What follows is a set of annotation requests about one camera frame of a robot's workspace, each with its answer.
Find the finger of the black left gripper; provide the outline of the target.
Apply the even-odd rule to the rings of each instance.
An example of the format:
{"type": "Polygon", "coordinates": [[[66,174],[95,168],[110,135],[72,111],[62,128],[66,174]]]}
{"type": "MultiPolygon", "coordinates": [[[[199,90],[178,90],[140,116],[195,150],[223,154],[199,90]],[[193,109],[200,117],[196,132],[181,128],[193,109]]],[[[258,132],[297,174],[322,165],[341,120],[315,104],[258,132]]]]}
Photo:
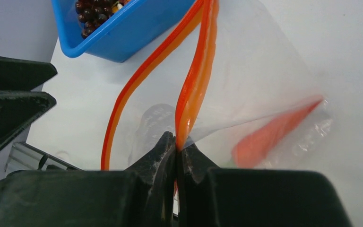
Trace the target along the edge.
{"type": "Polygon", "coordinates": [[[48,62],[0,56],[0,90],[31,91],[57,74],[48,62]]]}
{"type": "Polygon", "coordinates": [[[45,92],[0,91],[0,151],[56,104],[45,92]]]}

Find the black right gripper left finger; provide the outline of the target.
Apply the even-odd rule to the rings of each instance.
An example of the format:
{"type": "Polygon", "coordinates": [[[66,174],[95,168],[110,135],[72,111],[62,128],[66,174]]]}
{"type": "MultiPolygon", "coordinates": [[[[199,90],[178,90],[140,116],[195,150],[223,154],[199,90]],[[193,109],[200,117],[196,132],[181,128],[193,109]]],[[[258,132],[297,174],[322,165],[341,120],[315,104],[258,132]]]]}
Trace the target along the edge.
{"type": "Polygon", "coordinates": [[[175,141],[123,171],[21,170],[0,180],[0,227],[171,227],[175,141]]]}

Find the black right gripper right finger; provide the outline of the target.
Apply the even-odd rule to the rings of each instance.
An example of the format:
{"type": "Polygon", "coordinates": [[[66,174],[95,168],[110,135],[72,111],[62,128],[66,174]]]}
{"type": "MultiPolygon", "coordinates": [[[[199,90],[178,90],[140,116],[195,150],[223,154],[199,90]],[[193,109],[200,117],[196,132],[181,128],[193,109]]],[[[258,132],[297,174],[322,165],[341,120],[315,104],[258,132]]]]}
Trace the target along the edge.
{"type": "Polygon", "coordinates": [[[181,227],[350,227],[335,188],[313,171],[220,168],[177,152],[181,227]]]}

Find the orange toy carrot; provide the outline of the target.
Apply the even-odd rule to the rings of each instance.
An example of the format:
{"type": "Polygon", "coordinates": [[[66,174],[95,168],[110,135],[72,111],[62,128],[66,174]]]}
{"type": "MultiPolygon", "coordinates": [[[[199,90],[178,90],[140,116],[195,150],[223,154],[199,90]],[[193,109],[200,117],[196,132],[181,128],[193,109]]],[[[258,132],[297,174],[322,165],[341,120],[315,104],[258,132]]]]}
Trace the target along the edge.
{"type": "Polygon", "coordinates": [[[230,158],[220,163],[231,168],[290,168],[324,139],[333,120],[325,99],[275,118],[234,126],[227,132],[230,158]]]}

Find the dark purple toy grapes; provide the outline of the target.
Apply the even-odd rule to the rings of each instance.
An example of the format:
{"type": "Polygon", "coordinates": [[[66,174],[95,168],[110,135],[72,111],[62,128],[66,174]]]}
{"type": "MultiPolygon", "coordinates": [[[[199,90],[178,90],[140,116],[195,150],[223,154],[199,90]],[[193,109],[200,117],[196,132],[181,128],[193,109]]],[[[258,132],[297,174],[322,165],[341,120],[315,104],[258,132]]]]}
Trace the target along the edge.
{"type": "Polygon", "coordinates": [[[74,4],[82,38],[86,39],[129,0],[77,0],[74,4]]]}

